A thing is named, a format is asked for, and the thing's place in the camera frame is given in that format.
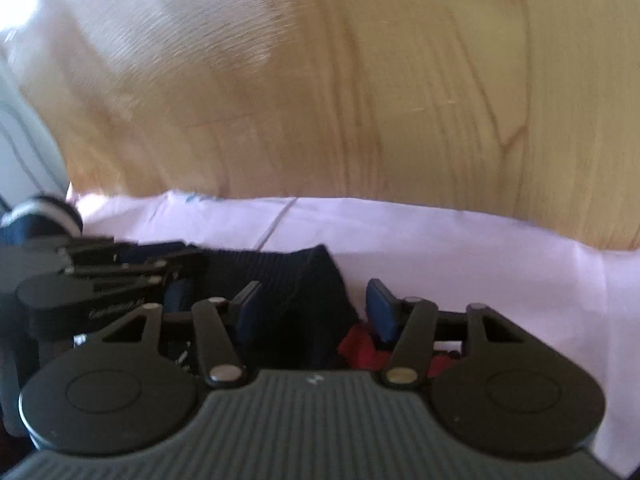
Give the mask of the black red patterned sock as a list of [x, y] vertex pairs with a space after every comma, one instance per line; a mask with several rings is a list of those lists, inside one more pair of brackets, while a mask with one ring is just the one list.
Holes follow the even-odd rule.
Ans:
[[190, 373], [203, 351], [196, 346], [191, 308], [221, 298], [222, 326], [249, 370], [374, 370], [387, 366], [410, 306], [372, 281], [367, 313], [348, 299], [326, 246], [298, 252], [210, 250], [182, 243], [126, 247], [108, 266], [89, 266], [93, 278], [147, 278], [160, 274], [156, 294], [165, 326], [158, 350]]

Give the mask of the folded black socks stack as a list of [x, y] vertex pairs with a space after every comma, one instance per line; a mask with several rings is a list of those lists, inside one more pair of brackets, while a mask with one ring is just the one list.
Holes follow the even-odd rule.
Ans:
[[21, 245], [40, 236], [80, 237], [84, 222], [78, 210], [51, 195], [32, 196], [1, 217], [1, 245]]

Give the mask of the pink bed sheet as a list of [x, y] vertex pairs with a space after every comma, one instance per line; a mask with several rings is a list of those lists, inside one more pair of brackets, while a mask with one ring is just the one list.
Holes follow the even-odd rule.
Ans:
[[89, 235], [294, 252], [324, 245], [352, 304], [379, 278], [445, 310], [481, 302], [589, 370], [608, 399], [596, 455], [639, 463], [639, 255], [602, 252], [490, 214], [347, 198], [75, 195]]

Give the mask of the wooden headboard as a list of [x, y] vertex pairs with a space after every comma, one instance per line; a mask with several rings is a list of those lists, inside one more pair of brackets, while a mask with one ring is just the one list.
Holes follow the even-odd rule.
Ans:
[[79, 192], [358, 197], [639, 245], [639, 0], [1, 0]]

